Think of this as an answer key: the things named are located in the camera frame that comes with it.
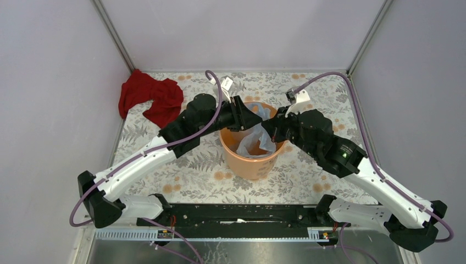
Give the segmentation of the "orange plastic trash bin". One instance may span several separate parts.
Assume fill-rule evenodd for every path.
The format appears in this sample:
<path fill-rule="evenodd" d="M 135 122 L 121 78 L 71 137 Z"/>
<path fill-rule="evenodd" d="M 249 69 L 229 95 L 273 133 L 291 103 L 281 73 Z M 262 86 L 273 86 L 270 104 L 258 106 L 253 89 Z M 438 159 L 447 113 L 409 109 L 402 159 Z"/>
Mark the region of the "orange plastic trash bin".
<path fill-rule="evenodd" d="M 274 168 L 278 157 L 282 154 L 286 143 L 276 143 L 276 152 L 265 158 L 246 158 L 236 154 L 239 143 L 239 132 L 228 129 L 220 131 L 220 142 L 224 149 L 225 161 L 232 172 L 243 179 L 257 180 L 266 178 Z"/>

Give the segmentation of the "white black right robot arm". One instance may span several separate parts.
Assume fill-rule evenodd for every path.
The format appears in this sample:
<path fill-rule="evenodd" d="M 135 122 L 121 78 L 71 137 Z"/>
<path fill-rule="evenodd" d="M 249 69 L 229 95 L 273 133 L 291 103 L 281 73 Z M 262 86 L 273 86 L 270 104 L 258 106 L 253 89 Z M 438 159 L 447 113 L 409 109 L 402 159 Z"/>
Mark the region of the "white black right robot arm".
<path fill-rule="evenodd" d="M 332 121 L 321 112 L 287 113 L 283 107 L 262 127 L 274 142 L 289 141 L 324 171 L 360 187 L 378 202 L 359 205 L 324 195 L 315 208 L 318 224 L 366 227 L 412 252 L 438 242 L 436 223 L 445 216 L 447 206 L 421 198 L 384 173 L 356 143 L 335 135 Z"/>

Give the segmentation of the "light blue trash bag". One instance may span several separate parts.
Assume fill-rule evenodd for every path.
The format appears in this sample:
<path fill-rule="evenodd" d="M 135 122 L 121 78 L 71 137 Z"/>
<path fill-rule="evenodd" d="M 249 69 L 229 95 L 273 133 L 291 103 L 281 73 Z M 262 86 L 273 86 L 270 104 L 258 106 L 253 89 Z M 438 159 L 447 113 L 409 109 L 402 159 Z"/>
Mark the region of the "light blue trash bag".
<path fill-rule="evenodd" d="M 271 117 L 271 110 L 263 107 L 259 102 L 246 103 L 246 106 L 262 120 L 268 120 Z M 239 132 L 239 143 L 236 154 L 246 158 L 265 158 L 276 152 L 276 143 L 273 143 L 267 131 L 261 123 L 254 127 Z"/>

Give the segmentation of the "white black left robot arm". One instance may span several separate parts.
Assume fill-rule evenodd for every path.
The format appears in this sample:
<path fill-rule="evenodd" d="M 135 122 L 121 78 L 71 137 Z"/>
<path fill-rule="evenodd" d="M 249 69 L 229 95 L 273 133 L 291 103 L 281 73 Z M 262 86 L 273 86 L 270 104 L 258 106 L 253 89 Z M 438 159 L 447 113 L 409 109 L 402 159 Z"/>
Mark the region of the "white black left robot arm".
<path fill-rule="evenodd" d="M 201 137 L 229 129 L 244 131 L 262 122 L 239 96 L 217 103 L 209 94 L 196 95 L 180 115 L 149 143 L 120 163 L 96 174 L 78 176 L 80 196 L 91 222 L 105 228 L 123 218 L 148 218 L 157 226 L 170 221 L 170 205 L 161 195 L 127 195 L 126 190 L 200 145 Z"/>

